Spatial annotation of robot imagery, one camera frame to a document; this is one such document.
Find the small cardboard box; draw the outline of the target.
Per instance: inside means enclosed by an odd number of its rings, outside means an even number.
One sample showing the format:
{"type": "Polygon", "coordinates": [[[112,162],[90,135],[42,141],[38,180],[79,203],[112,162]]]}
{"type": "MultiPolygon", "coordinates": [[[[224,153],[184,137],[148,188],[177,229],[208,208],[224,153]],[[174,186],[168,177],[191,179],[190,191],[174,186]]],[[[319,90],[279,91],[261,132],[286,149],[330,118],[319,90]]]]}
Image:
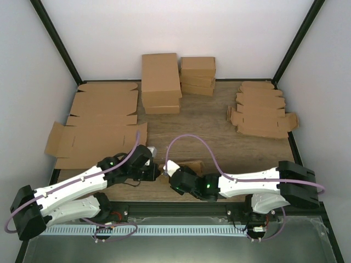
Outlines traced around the small cardboard box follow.
{"type": "MultiPolygon", "coordinates": [[[[203,176],[203,168],[204,168],[204,163],[203,161],[200,160],[195,160],[195,161],[184,161],[184,162],[178,162],[177,163],[180,167],[189,167],[191,170],[193,170],[198,176],[203,176]]],[[[161,172],[161,175],[158,177],[158,181],[160,181],[162,184],[167,184],[168,183],[168,177],[165,176],[164,174],[164,164],[159,165],[159,170],[161,172]]]]}

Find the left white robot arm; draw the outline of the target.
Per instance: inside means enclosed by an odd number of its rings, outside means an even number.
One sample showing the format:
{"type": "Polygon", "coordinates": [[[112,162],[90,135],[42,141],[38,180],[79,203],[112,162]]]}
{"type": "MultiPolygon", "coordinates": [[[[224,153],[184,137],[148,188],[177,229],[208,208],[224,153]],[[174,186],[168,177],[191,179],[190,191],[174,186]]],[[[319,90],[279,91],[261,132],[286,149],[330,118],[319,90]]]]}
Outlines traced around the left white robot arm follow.
{"type": "Polygon", "coordinates": [[[111,203],[102,190],[126,180],[155,181],[160,175],[155,147],[138,145],[130,153],[106,157],[97,165],[60,183],[32,189],[20,188],[10,207],[15,233],[28,241],[47,228],[75,219],[108,220],[111,203]]]}

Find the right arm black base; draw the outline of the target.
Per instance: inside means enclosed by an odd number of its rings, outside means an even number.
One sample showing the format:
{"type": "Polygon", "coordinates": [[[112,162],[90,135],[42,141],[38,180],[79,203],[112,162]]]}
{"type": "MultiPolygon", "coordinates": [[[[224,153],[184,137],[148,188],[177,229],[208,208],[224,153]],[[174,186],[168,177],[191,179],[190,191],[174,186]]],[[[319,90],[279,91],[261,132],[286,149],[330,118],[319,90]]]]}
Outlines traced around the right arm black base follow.
{"type": "Polygon", "coordinates": [[[271,212],[268,214],[259,214],[245,203],[229,203],[226,206],[227,217],[231,222],[239,222],[242,225],[265,225],[270,222],[277,222],[278,217],[271,212]]]}

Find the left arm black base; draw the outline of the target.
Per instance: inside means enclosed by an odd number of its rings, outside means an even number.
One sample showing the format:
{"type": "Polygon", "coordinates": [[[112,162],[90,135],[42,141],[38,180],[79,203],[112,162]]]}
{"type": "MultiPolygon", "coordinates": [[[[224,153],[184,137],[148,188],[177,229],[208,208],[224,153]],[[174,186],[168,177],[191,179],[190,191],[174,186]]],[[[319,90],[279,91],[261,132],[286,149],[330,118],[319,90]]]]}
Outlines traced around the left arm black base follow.
{"type": "Polygon", "coordinates": [[[112,202],[110,211],[100,212],[93,218],[88,218],[92,222],[107,224],[109,222],[127,222],[129,214],[129,205],[123,202],[112,202]]]}

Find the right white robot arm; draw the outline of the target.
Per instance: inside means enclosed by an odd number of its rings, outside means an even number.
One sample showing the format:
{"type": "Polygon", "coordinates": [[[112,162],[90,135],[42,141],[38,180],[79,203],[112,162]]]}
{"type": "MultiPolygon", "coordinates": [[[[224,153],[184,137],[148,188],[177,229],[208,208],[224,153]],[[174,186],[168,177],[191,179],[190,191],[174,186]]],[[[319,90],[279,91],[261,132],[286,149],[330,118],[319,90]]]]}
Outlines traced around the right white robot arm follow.
{"type": "Polygon", "coordinates": [[[291,205],[299,209],[320,206],[315,174],[312,170],[290,161],[280,161],[277,167],[255,173],[197,175],[188,167],[173,161],[164,166],[169,184],[180,195],[188,193],[202,201],[217,201],[248,195],[244,216],[255,221],[263,214],[291,205]]]}

